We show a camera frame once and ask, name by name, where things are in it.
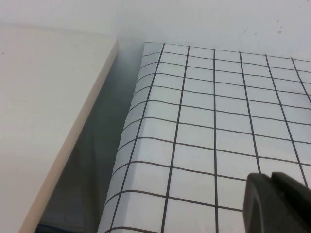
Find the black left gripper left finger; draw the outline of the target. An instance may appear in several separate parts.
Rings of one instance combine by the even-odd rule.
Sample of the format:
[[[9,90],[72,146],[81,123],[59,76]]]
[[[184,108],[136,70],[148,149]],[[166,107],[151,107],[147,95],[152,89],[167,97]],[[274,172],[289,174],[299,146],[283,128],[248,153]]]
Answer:
[[[247,233],[292,231],[289,205],[264,174],[251,173],[247,176],[242,213]]]

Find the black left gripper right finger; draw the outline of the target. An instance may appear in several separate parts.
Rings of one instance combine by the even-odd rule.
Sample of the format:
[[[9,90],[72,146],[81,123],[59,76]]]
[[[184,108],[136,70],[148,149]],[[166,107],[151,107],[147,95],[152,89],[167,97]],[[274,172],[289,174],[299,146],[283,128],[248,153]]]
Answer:
[[[311,190],[283,172],[273,172],[271,180],[290,207],[299,225],[311,232]]]

